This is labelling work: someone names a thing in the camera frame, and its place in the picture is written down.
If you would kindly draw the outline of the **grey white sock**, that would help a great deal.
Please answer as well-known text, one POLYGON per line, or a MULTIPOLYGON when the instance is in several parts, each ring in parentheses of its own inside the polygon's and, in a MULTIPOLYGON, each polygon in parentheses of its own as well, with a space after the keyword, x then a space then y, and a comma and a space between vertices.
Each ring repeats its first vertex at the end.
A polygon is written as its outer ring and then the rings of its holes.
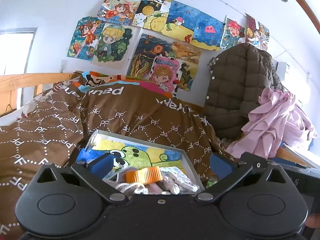
POLYGON ((149 194, 149 190, 144 184, 138 182, 128 183, 124 172, 112 178, 103 178, 103 181, 128 197, 133 194, 149 194))

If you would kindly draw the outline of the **white printed soft cloth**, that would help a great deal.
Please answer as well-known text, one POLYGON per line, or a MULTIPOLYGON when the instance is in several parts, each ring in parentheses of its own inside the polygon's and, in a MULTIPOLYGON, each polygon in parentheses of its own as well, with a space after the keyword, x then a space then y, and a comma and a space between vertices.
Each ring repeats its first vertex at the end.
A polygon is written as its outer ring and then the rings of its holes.
POLYGON ((178 167, 161 167, 160 171, 187 191, 197 192, 200 189, 199 185, 193 183, 178 167))

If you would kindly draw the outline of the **orange ribbed sock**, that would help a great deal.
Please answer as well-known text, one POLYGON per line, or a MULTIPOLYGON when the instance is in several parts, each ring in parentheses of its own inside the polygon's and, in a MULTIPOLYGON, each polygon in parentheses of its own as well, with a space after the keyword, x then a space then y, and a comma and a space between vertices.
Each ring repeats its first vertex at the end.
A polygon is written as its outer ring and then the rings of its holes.
POLYGON ((158 166, 147 167, 137 171, 125 173, 127 183, 152 184, 163 180, 161 170, 158 166))

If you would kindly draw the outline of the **frog painted storage box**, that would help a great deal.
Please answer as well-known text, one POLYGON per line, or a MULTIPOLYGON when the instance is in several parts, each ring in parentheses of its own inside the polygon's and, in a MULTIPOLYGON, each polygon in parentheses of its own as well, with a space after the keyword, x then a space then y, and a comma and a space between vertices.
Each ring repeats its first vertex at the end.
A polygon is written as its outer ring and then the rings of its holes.
POLYGON ((114 160, 112 170, 104 178, 112 178, 119 173, 137 171, 147 167, 175 166, 193 183, 199 185, 200 189, 197 192, 187 191, 161 172, 163 180, 145 185, 149 194, 196 194, 204 189, 191 161, 183 150, 110 132, 100 130, 94 132, 86 147, 80 151, 76 162, 84 163, 87 168, 88 163, 105 153, 112 154, 114 160))

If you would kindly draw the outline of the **brown PF patterned duvet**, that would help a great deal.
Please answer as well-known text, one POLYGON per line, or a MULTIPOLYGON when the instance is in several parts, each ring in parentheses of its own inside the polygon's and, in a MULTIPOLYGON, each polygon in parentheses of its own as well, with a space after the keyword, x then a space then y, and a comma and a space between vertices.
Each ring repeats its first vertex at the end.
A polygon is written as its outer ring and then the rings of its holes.
POLYGON ((39 168, 73 163, 98 129, 184 150, 202 181, 212 175, 209 158, 221 148, 205 115, 137 85, 82 93, 72 84, 78 79, 39 95, 25 113, 1 118, 1 239, 21 236, 15 204, 39 168))

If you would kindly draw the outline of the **pink crumpled garment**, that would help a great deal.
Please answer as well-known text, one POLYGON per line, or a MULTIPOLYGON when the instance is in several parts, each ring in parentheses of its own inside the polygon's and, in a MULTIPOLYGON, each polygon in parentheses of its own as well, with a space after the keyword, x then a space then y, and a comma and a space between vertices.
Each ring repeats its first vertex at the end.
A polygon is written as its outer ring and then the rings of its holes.
POLYGON ((245 152, 274 158, 281 143, 307 150, 318 138, 315 126, 296 104, 296 96, 279 89, 265 88, 259 106, 248 114, 249 122, 241 130, 244 137, 232 142, 227 152, 240 158, 245 152))

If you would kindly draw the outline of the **colourful cartoon pillow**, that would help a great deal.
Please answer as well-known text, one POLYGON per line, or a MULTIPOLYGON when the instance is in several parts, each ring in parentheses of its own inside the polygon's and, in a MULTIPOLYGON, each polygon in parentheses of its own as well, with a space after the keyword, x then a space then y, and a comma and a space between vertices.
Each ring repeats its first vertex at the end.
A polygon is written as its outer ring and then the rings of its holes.
POLYGON ((155 83, 152 83, 149 80, 126 75, 105 75, 98 72, 87 71, 81 73, 78 80, 72 81, 72 84, 82 93, 86 93, 91 88, 112 85, 115 83, 137 85, 152 92, 166 96, 167 98, 172 98, 171 93, 165 92, 155 83))

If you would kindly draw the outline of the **olive quilted jacket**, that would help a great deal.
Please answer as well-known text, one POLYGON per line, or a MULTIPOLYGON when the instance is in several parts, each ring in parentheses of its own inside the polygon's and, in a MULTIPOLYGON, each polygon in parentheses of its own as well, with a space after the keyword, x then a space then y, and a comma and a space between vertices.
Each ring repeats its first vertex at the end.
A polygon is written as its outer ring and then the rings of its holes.
POLYGON ((265 88, 284 90, 272 56, 241 43, 212 57, 204 113, 220 139, 240 137, 265 88))

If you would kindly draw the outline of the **pink cartoon boy painting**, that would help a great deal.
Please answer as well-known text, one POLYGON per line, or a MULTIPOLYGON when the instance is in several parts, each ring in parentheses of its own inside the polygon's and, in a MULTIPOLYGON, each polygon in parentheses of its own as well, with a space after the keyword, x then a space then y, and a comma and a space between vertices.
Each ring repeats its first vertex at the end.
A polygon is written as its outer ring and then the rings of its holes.
POLYGON ((182 76, 182 60, 173 57, 155 57, 148 80, 160 89, 176 97, 178 85, 182 76))

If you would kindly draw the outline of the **desert landscape painting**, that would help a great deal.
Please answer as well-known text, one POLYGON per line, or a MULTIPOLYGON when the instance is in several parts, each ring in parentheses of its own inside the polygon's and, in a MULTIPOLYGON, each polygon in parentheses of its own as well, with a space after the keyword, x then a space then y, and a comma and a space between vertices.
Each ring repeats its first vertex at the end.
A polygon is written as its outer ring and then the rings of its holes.
POLYGON ((182 75, 178 87, 183 90, 191 90, 199 66, 200 49, 186 43, 174 41, 171 45, 170 56, 182 61, 182 75))

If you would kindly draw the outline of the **blond boy cartoon painting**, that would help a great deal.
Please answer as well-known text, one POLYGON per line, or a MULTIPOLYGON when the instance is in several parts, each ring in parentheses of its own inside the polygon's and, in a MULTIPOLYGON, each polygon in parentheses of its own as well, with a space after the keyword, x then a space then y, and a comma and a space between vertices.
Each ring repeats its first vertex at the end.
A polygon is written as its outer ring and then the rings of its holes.
POLYGON ((139 34, 140 31, 134 27, 106 23, 91 63, 111 69, 125 67, 139 34))

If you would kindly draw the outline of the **starry night style painting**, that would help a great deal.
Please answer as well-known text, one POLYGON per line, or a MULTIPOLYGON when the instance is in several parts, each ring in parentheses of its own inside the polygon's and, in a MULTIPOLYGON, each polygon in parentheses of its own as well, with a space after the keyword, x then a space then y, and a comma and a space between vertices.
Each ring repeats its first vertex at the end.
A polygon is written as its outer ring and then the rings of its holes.
POLYGON ((171 45, 172 42, 142 33, 129 65, 127 75, 145 79, 149 75, 153 61, 157 56, 169 56, 171 45))

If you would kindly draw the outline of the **blue sea yellow sand painting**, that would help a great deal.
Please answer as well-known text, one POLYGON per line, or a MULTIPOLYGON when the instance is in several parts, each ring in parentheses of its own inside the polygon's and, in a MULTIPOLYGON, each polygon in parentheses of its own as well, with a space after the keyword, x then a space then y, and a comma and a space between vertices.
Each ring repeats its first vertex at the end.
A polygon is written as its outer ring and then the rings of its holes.
POLYGON ((175 40, 189 43, 196 28, 200 10, 173 0, 161 33, 175 40))

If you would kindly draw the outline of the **red hair girl painting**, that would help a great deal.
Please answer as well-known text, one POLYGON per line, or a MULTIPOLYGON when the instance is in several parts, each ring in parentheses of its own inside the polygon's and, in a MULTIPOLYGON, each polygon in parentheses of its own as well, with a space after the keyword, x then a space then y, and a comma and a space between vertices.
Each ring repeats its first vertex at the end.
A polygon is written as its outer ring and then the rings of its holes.
POLYGON ((97 18, 107 23, 132 25, 139 4, 132 0, 104 0, 97 18))

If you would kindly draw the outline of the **black yellow moon painting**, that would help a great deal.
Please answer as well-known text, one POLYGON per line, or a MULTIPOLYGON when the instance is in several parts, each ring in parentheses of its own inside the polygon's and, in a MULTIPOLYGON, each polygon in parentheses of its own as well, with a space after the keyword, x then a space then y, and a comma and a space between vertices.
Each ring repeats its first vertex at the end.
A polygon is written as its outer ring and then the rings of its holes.
POLYGON ((141 0, 132 25, 161 32, 167 22, 172 0, 141 0))

